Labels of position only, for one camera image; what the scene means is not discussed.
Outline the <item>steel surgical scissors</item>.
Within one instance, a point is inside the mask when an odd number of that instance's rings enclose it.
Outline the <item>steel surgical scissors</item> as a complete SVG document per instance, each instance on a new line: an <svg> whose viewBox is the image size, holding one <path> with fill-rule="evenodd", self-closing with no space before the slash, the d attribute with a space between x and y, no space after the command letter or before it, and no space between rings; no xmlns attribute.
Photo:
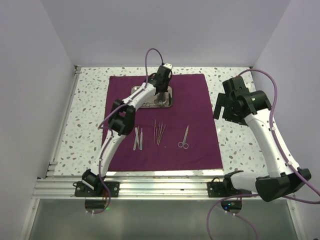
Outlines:
<svg viewBox="0 0 320 240"><path fill-rule="evenodd" d="M189 144L187 143L188 132L189 132L189 126L186 127L183 140L178 143L179 148L183 148L183 149L189 148Z"/></svg>
<svg viewBox="0 0 320 240"><path fill-rule="evenodd" d="M163 106L167 101L166 93L159 93L157 94L156 99L154 102L158 103L158 105Z"/></svg>

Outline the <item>steel instrument tray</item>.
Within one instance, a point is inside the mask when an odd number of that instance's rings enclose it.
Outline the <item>steel instrument tray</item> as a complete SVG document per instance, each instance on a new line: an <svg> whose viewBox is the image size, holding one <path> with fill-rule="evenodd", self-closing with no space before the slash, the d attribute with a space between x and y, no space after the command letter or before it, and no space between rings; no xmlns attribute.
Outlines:
<svg viewBox="0 0 320 240"><path fill-rule="evenodd" d="M173 89L168 86L166 92L151 96L140 108L170 108L173 105Z"/></svg>

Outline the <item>thin pointed steel tweezers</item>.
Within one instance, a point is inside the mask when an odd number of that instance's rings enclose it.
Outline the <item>thin pointed steel tweezers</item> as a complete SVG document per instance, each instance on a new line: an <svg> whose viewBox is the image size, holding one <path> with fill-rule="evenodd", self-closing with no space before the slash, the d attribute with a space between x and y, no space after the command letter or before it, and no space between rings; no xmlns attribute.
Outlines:
<svg viewBox="0 0 320 240"><path fill-rule="evenodd" d="M163 136L163 134L164 134L165 128L166 128L166 124L163 124L162 134L161 134L161 138L160 138L160 143L161 143L161 139L162 139L162 136Z"/></svg>

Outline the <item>purple cloth wrap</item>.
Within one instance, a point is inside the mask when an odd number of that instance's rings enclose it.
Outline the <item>purple cloth wrap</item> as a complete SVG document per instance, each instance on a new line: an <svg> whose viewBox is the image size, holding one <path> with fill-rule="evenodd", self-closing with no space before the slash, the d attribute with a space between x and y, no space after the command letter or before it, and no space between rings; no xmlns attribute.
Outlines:
<svg viewBox="0 0 320 240"><path fill-rule="evenodd" d="M175 75L169 82L173 105L169 108L140 108L135 126L143 128L143 148L133 150L135 132L119 145L110 172L182 171L221 169L216 125L208 86L203 74ZM154 143L154 122L166 124L160 145ZM178 147L184 138L188 149Z"/></svg>

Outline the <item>steel forceps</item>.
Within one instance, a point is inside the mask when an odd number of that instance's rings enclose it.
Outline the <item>steel forceps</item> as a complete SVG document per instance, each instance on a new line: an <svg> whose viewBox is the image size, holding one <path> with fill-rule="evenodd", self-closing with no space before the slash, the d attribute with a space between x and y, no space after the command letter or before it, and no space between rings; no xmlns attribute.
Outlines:
<svg viewBox="0 0 320 240"><path fill-rule="evenodd" d="M147 107L147 108L153 108L153 107L155 107L155 106L157 106L158 105L158 103L157 102L146 102L146 103L144 103L144 106L145 107Z"/></svg>

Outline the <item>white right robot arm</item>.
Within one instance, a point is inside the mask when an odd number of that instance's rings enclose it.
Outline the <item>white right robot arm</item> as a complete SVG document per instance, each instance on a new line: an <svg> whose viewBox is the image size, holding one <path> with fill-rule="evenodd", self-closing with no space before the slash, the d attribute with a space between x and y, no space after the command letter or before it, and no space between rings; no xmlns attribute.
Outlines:
<svg viewBox="0 0 320 240"><path fill-rule="evenodd" d="M219 93L213 117L248 126L265 159L267 175L237 170L224 175L221 182L227 196L258 195L266 202L297 192L312 177L307 168L301 168L287 148L272 115L273 108L267 95L251 92L241 76L225 80Z"/></svg>

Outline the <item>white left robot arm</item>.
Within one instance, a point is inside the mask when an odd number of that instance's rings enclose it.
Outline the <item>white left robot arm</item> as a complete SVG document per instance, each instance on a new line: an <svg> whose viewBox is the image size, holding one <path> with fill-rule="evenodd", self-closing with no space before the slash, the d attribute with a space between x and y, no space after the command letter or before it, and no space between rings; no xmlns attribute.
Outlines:
<svg viewBox="0 0 320 240"><path fill-rule="evenodd" d="M92 196L99 196L106 189L104 177L121 142L134 130L137 110L151 97L168 91L172 69L171 64L162 64L156 73L146 76L145 82L134 93L113 102L110 114L99 126L107 130L107 135L97 158L82 175L81 182Z"/></svg>

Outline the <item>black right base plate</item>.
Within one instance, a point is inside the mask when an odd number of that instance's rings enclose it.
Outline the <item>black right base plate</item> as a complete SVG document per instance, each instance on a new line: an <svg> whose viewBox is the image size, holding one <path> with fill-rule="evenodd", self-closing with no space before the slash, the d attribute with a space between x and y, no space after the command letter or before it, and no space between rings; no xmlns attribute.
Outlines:
<svg viewBox="0 0 320 240"><path fill-rule="evenodd" d="M224 198L237 195L251 195L252 192L244 189L235 189L231 182L231 176L241 173L243 170L234 171L226 174L221 180L218 177L207 182L207 193L209 198Z"/></svg>

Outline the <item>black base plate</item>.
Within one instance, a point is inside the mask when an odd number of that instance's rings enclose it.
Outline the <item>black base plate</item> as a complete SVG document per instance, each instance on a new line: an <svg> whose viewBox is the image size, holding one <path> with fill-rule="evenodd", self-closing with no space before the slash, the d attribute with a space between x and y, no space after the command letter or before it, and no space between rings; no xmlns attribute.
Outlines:
<svg viewBox="0 0 320 240"><path fill-rule="evenodd" d="M235 189L231 182L231 176L241 173L243 170L234 171L226 174L221 180L218 177L207 182L207 193L209 198L224 198L237 195L251 195L252 192L244 189Z"/></svg>
<svg viewBox="0 0 320 240"><path fill-rule="evenodd" d="M82 181L77 181L72 184L75 187L75 197L111 197L117 198L120 191L120 183L118 181L104 181L104 184L108 187L110 194L107 189L99 181L97 188L90 188L85 185Z"/></svg>

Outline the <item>aluminium frame rail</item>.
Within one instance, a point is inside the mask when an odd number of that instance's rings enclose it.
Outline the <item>aluminium frame rail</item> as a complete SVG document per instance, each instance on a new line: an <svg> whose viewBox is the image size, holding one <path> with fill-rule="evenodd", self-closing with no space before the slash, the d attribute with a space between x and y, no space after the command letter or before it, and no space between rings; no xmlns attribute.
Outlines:
<svg viewBox="0 0 320 240"><path fill-rule="evenodd" d="M114 177L112 188L118 195L113 200L206 200L211 177ZM36 181L32 199L76 199L78 178L47 178Z"/></svg>

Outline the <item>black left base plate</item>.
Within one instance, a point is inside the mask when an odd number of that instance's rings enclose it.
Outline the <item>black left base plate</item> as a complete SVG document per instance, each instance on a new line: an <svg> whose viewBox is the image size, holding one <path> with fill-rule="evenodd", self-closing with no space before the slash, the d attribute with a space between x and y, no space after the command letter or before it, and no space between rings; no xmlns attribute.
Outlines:
<svg viewBox="0 0 320 240"><path fill-rule="evenodd" d="M110 194L107 189L99 181L97 188L90 188L85 185L82 181L77 181L72 184L75 187L75 197L111 197L117 198L120 191L120 183L118 181L104 181L104 184L108 187Z"/></svg>

